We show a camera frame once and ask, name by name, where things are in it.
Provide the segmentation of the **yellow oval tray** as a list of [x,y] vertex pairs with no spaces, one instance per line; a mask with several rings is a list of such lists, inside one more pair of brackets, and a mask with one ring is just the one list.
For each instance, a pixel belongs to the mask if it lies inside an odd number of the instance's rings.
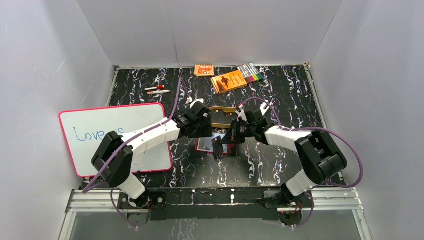
[[234,119],[238,117],[235,107],[212,106],[211,126],[216,129],[230,129]]

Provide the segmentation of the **red card holder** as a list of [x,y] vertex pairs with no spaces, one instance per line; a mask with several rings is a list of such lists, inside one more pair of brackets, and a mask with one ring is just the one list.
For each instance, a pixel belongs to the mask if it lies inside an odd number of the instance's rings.
[[[217,138],[218,136],[223,138],[225,135],[214,132],[213,136],[211,136],[211,137],[198,138],[196,140],[195,150],[197,152],[204,152],[204,153],[211,153],[212,154],[214,152],[212,140]],[[229,155],[230,149],[233,148],[235,145],[234,144],[223,144],[222,146],[223,146],[223,155]]]

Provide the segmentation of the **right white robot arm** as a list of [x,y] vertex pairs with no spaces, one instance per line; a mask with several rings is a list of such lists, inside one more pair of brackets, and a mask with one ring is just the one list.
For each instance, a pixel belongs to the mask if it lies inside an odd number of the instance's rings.
[[262,144],[282,147],[298,155],[302,169],[281,187],[282,202],[288,207],[295,207],[302,194],[337,175],[348,165],[329,133],[322,130],[284,130],[269,123],[260,109],[240,111],[239,117],[231,122],[230,129],[218,142],[221,145],[238,145],[247,138],[255,138]]

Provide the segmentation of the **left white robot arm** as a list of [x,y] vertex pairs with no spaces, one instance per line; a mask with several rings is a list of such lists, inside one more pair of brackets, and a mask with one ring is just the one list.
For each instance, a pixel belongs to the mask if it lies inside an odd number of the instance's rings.
[[130,197],[137,208],[149,203],[148,189],[132,173],[133,159],[164,143],[186,137],[189,139],[211,137],[211,109],[201,101],[192,103],[182,113],[173,112],[152,126],[119,135],[106,134],[91,164],[97,170],[95,178],[102,177],[110,188],[118,188]]

